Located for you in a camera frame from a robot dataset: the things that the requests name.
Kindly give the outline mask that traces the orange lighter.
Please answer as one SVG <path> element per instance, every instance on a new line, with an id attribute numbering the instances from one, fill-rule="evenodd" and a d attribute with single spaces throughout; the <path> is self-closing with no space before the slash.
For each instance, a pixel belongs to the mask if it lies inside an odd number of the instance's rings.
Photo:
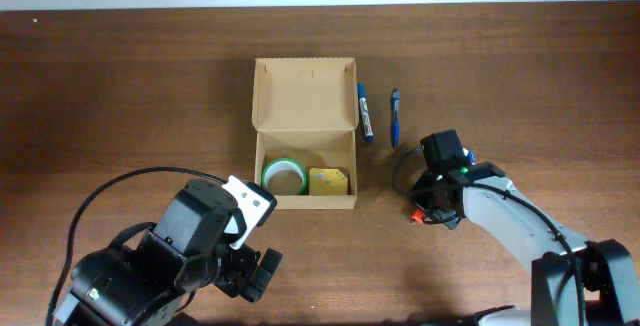
<path id="1" fill-rule="evenodd" d="M 424 224 L 426 215 L 421 210 L 416 210 L 411 216 L 411 223 Z"/>

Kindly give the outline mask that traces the blue ballpoint pen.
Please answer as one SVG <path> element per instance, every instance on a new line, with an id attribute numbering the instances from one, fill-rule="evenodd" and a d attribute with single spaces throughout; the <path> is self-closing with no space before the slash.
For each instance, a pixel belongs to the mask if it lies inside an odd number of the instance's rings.
<path id="1" fill-rule="evenodd" d="M 391 144 L 394 148 L 399 144 L 399 89 L 394 88 L 391 94 Z"/>

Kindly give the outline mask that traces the green tape roll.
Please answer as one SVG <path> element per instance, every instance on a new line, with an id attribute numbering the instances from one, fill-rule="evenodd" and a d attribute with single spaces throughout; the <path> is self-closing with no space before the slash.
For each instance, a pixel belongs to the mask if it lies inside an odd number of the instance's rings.
<path id="1" fill-rule="evenodd" d="M 271 161 L 261 174 L 261 186 L 274 195 L 303 195 L 307 181 L 303 166 L 291 158 Z"/>

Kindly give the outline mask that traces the yellow sticky note pad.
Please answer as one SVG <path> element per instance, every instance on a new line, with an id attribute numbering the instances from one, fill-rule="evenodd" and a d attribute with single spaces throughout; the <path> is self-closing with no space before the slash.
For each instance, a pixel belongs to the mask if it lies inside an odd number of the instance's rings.
<path id="1" fill-rule="evenodd" d="M 342 196 L 349 193 L 349 178 L 337 168 L 311 168 L 309 194 L 311 196 Z"/>

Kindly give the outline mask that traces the blue whiteboard marker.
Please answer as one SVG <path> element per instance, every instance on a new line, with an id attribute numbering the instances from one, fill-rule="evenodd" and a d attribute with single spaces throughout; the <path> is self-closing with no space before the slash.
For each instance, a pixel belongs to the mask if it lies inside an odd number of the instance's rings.
<path id="1" fill-rule="evenodd" d="M 357 83 L 357 91 L 358 91 L 359 110 L 360 110 L 360 116 L 361 116 L 365 139 L 367 142 L 373 142 L 374 133 L 372 130 L 364 85 L 361 82 Z"/>

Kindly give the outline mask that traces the brown cardboard box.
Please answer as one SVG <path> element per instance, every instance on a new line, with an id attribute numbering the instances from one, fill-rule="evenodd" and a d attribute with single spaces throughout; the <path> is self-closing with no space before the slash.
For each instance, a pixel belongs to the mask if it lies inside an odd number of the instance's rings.
<path id="1" fill-rule="evenodd" d="M 307 190 L 277 197 L 280 210 L 352 209 L 357 200 L 356 129 L 359 123 L 356 61 L 352 57 L 255 60 L 252 124 L 257 132 L 254 180 L 266 179 L 272 161 L 289 158 L 305 170 L 341 170 L 345 195 Z"/>

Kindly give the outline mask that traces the small white blue box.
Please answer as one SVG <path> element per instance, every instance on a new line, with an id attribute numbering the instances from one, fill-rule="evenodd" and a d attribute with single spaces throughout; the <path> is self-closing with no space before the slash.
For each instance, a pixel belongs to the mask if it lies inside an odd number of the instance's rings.
<path id="1" fill-rule="evenodd" d="M 469 160 L 469 162 L 470 162 L 472 165 L 475 165 L 475 164 L 476 164 L 475 154 L 473 153 L 473 151 L 469 151 L 469 152 L 467 153 L 467 159 Z"/>

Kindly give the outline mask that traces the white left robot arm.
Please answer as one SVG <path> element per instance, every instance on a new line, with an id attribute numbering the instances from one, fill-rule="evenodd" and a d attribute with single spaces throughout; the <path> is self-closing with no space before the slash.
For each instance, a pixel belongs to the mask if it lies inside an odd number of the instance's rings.
<path id="1" fill-rule="evenodd" d="M 153 222 L 121 231 L 104 249 L 86 255 L 71 272 L 71 286 L 50 313 L 49 325 L 166 325 L 214 285 L 230 298 L 255 303 L 273 278 L 282 254 L 217 242 L 183 254 L 152 232 Z"/>

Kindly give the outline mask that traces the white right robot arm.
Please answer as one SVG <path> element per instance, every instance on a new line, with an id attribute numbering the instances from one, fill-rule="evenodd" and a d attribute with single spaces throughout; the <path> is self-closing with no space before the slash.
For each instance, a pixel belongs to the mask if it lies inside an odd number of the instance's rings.
<path id="1" fill-rule="evenodd" d="M 411 191 L 429 222 L 466 218 L 493 236 L 531 277 L 531 306 L 501 306 L 449 319 L 451 325 L 636 325 L 639 281 L 629 251 L 594 242 L 554 220 L 490 163 L 440 175 Z"/>

